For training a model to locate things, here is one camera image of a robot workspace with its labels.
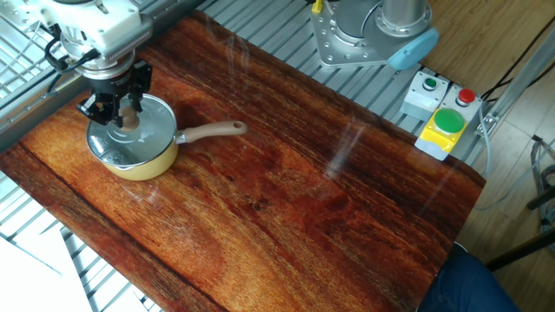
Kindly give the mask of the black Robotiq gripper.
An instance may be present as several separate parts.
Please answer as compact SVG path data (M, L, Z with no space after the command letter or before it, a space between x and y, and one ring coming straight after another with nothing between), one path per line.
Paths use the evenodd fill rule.
M132 69L105 80L91 80L91 95L77 105L77 109L100 125L106 126L116 118L115 100L128 94L130 106L142 111L143 94L151 86L153 67L144 60L136 61Z

